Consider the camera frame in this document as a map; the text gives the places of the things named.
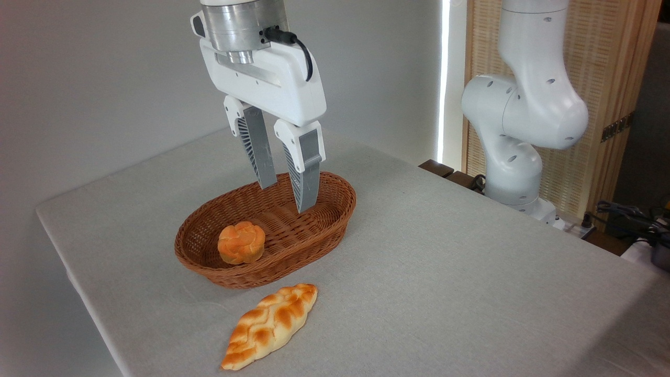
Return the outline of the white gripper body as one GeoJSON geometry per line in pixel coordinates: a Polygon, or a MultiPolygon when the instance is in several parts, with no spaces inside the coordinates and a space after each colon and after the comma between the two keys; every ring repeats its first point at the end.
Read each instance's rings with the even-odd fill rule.
{"type": "Polygon", "coordinates": [[[295,126],[306,126],[326,112],[325,91],[317,64],[307,80],[304,52],[275,43],[254,51],[253,63],[235,64],[217,53],[209,40],[199,47],[207,71],[219,91],[253,105],[295,126]]]}

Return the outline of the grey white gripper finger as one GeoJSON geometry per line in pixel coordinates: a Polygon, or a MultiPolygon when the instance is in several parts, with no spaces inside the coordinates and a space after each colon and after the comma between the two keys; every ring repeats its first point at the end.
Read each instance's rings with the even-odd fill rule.
{"type": "Polygon", "coordinates": [[[232,134],[241,138],[261,189],[277,183],[262,110],[230,95],[225,96],[224,108],[232,134]]]}
{"type": "Polygon", "coordinates": [[[298,127],[278,119],[274,131],[283,144],[297,212],[303,213],[316,203],[320,163],[326,159],[321,124],[316,121],[298,127]]]}

